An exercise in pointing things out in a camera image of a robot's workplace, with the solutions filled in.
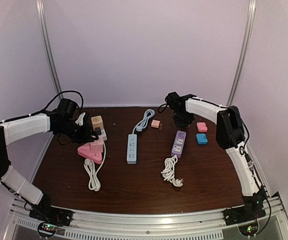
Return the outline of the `pink cube socket adapter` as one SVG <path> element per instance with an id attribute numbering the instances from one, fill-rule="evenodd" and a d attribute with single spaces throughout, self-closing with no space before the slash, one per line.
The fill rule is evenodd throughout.
<path id="1" fill-rule="evenodd" d="M 90 151 L 91 153 L 102 153 L 104 151 L 104 140 L 101 136 L 90 143 Z"/>

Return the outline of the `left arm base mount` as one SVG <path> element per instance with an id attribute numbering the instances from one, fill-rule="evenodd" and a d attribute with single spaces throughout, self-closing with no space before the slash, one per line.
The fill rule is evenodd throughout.
<path id="1" fill-rule="evenodd" d="M 51 206 L 50 200 L 41 200 L 38 205 L 33 205 L 29 216 L 60 227 L 69 227 L 73 212 L 71 210 Z"/>

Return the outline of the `left aluminium post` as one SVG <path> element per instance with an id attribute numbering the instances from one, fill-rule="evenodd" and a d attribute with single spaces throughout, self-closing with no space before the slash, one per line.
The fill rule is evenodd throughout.
<path id="1" fill-rule="evenodd" d="M 62 88 L 59 82 L 56 65 L 55 65 L 55 61 L 53 57 L 53 52 L 51 48 L 51 42 L 50 42 L 48 28 L 47 28 L 44 1 L 36 0 L 36 6 L 37 6 L 37 14 L 38 14 L 39 23 L 40 23 L 43 44 L 44 44 L 44 48 L 46 52 L 46 60 L 50 69 L 51 78 L 54 84 L 55 91 L 59 95 L 58 98 L 61 99 L 63 97 L 63 94 L 61 93 Z"/>

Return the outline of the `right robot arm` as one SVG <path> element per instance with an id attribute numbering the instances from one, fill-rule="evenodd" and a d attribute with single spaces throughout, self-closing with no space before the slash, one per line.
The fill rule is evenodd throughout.
<path id="1" fill-rule="evenodd" d="M 259 213 L 259 205 L 265 200 L 263 186 L 255 172 L 246 143 L 249 134 L 239 110 L 235 106 L 218 105 L 197 96 L 179 96 L 171 92 L 165 98 L 174 111 L 173 120 L 178 128 L 186 127 L 201 116 L 216 125 L 216 142 L 231 159 L 242 189 L 242 199 L 246 206 L 240 210 L 243 220 L 250 221 Z"/>

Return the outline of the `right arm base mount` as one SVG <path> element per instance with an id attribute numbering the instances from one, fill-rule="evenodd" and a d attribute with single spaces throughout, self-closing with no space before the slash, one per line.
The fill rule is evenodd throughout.
<path id="1" fill-rule="evenodd" d="M 263 201 L 259 200 L 246 202 L 239 207 L 228 207 L 222 213 L 227 226 L 254 221 L 266 216 Z"/>

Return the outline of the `right aluminium post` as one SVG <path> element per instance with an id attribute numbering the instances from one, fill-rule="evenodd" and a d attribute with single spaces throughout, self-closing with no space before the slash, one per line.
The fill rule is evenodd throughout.
<path id="1" fill-rule="evenodd" d="M 233 101 L 235 99 L 235 96 L 238 90 L 238 85 L 241 80 L 243 68 L 245 65 L 246 57 L 247 57 L 247 51 L 248 51 L 249 44 L 250 44 L 251 37 L 252 37 L 253 26 L 254 26 L 255 16 L 256 16 L 256 6 L 257 6 L 256 0 L 248 1 L 243 40 L 241 44 L 241 50 L 240 50 L 240 54 L 239 54 L 239 58 L 237 62 L 236 71 L 234 74 L 233 83 L 232 83 L 230 94 L 229 94 L 228 101 L 227 101 L 228 106 L 233 104 Z"/>

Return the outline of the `aluminium front rail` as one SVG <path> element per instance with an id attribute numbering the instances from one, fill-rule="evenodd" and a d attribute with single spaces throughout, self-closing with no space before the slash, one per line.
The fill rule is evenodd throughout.
<path id="1" fill-rule="evenodd" d="M 259 218 L 256 237 L 239 230 L 255 222 L 227 225 L 225 208 L 174 214 L 113 214 L 72 211 L 69 226 L 58 227 L 50 240 L 288 240 L 288 217 L 280 197 L 269 199 L 271 218 Z M 29 217 L 24 201 L 15 198 L 2 240 L 45 240 L 37 232 L 40 220 Z"/>

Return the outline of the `pink plug adapter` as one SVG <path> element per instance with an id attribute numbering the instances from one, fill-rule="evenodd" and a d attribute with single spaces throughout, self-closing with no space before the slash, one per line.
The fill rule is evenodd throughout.
<path id="1" fill-rule="evenodd" d="M 205 122 L 198 122 L 196 124 L 196 127 L 200 133 L 206 133 L 208 131 L 208 127 L 207 127 L 207 124 Z"/>

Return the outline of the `purple power strip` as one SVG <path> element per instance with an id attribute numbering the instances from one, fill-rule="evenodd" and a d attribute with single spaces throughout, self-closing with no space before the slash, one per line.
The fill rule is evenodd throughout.
<path id="1" fill-rule="evenodd" d="M 187 133 L 178 130 L 171 150 L 171 156 L 181 158 Z"/>

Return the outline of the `blue plug adapter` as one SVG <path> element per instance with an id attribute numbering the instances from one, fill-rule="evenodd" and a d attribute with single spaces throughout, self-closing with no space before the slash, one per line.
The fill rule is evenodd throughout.
<path id="1" fill-rule="evenodd" d="M 196 134 L 196 141 L 198 145 L 206 145 L 208 143 L 207 135 L 204 133 Z"/>

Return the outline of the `light blue power strip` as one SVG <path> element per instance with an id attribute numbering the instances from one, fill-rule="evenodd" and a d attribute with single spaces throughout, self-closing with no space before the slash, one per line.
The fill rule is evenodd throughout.
<path id="1" fill-rule="evenodd" d="M 126 162 L 129 165 L 134 165 L 137 163 L 137 135 L 136 134 L 128 135 Z"/>

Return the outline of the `white power strip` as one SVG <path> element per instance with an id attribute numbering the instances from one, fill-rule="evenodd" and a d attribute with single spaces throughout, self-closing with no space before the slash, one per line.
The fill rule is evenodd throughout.
<path id="1" fill-rule="evenodd" d="M 103 141 L 107 140 L 107 134 L 104 128 L 101 128 L 102 134 L 99 135 L 100 137 L 102 137 Z"/>

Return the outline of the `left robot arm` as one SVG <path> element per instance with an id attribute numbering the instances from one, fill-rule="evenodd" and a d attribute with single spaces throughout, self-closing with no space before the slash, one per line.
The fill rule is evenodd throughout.
<path id="1" fill-rule="evenodd" d="M 73 120 L 63 113 L 43 111 L 0 121 L 0 183 L 31 204 L 38 205 L 36 214 L 45 222 L 51 222 L 56 212 L 44 203 L 46 194 L 27 179 L 32 172 L 29 164 L 37 162 L 37 154 L 46 145 L 43 134 L 67 136 L 77 144 L 97 140 L 98 135 L 87 118 L 85 112 Z"/>

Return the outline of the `pink triangular power strip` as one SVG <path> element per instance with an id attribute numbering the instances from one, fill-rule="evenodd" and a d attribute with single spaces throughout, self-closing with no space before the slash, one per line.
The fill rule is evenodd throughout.
<path id="1" fill-rule="evenodd" d="M 94 146 L 90 143 L 84 144 L 77 149 L 78 155 L 84 157 L 85 159 L 92 160 L 96 164 L 101 164 L 103 161 L 104 152 L 103 145 Z"/>

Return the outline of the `small pink charger plug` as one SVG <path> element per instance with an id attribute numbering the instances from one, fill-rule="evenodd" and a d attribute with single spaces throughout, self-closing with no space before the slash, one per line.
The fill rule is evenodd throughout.
<path id="1" fill-rule="evenodd" d="M 153 119 L 151 122 L 151 127 L 154 129 L 162 129 L 162 122 L 160 120 Z"/>

